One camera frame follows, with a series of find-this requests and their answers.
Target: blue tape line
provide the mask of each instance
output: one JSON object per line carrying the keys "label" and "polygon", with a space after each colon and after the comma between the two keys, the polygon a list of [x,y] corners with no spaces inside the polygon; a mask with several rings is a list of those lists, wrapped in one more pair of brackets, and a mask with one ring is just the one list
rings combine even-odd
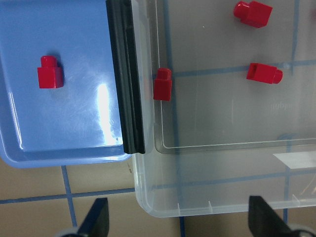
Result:
{"label": "blue tape line", "polygon": [[[269,65],[282,68],[299,67],[299,66],[313,66],[316,65],[316,60],[302,60],[302,61],[293,61],[293,62],[281,62],[281,63],[270,63]],[[238,73],[248,71],[248,66],[238,66],[238,67],[227,67],[227,68],[213,68],[205,70],[193,70],[186,72],[173,72],[175,78],[181,77],[194,77],[194,76],[207,76],[212,74],[225,74],[225,73]]]}
{"label": "blue tape line", "polygon": [[294,1],[294,19],[293,19],[293,39],[292,39],[292,62],[295,60],[298,36],[300,0]]}
{"label": "blue tape line", "polygon": [[181,237],[186,237],[186,230],[185,230],[185,225],[184,225],[184,217],[180,216],[179,217],[180,221],[180,236]]}
{"label": "blue tape line", "polygon": [[163,17],[164,17],[164,29],[165,29],[165,38],[166,38],[166,51],[167,51],[168,67],[170,70],[173,71],[171,30],[170,30],[168,0],[163,0],[163,9],[164,9]]}
{"label": "blue tape line", "polygon": [[[315,174],[316,169],[310,170],[300,170],[300,171],[293,171],[289,173],[289,176],[296,176],[296,175],[305,175],[305,174]],[[272,174],[262,174],[262,175],[253,175],[253,176],[244,176],[238,178],[228,178],[228,179],[217,179],[217,180],[203,180],[203,181],[195,181],[195,182],[182,182],[184,187],[190,186],[202,186],[202,185],[217,185],[217,184],[228,184],[228,183],[236,183],[236,182],[245,182],[245,181],[253,181],[253,180],[260,180],[260,179],[271,179],[271,178],[280,178],[285,177],[286,172],[280,173],[272,173]],[[155,189],[171,189],[176,188],[177,184],[165,184],[165,185],[157,185],[154,186]]]}
{"label": "blue tape line", "polygon": [[283,209],[283,221],[284,221],[285,223],[288,222],[288,209],[287,209],[287,208],[286,208],[286,209]]}
{"label": "blue tape line", "polygon": [[291,176],[290,169],[286,167],[285,183],[284,183],[284,200],[289,199],[290,176]]}
{"label": "blue tape line", "polygon": [[71,194],[71,189],[70,189],[70,184],[69,184],[69,179],[68,179],[68,173],[67,173],[66,166],[62,166],[61,170],[62,170],[63,178],[64,178],[64,184],[65,184],[65,189],[66,189],[66,196],[67,196],[67,201],[68,201],[68,206],[69,206],[71,222],[73,224],[73,227],[76,227],[77,226],[77,220],[76,220],[76,214],[75,214],[75,208],[74,208],[74,203],[73,203],[73,197],[72,197],[72,194]]}
{"label": "blue tape line", "polygon": [[46,201],[46,200],[63,199],[66,197],[67,197],[66,194],[62,194],[62,195],[40,196],[40,197],[6,199],[6,200],[0,200],[0,204],[20,203],[20,202],[29,202],[29,201]]}
{"label": "blue tape line", "polygon": [[76,194],[73,194],[73,197],[74,198],[82,198],[82,197],[90,197],[90,196],[124,194],[124,193],[133,193],[133,192],[135,192],[134,188],[117,189],[117,190],[104,190],[104,191],[95,191],[95,192],[86,192],[86,193],[76,193]]}
{"label": "blue tape line", "polygon": [[303,61],[294,61],[293,66],[299,67],[299,66],[313,66],[316,64],[316,60],[303,60]]}

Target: blue tray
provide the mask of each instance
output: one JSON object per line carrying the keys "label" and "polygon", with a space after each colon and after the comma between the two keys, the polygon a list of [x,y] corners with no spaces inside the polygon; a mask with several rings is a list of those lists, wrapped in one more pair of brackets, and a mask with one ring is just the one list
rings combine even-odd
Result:
{"label": "blue tray", "polygon": [[[39,89],[54,55],[64,86]],[[19,168],[124,160],[104,0],[0,1],[0,155]]]}

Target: clear plastic bin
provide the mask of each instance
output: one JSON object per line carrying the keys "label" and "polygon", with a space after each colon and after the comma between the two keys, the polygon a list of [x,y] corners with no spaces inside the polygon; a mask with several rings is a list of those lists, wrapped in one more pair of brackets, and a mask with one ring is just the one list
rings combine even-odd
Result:
{"label": "clear plastic bin", "polygon": [[[256,29],[235,0],[133,1],[146,147],[135,191],[149,214],[246,211],[250,195],[316,205],[316,2],[261,2],[273,11]],[[283,80],[246,80],[250,63]],[[173,71],[170,102],[153,100],[158,67]]]}

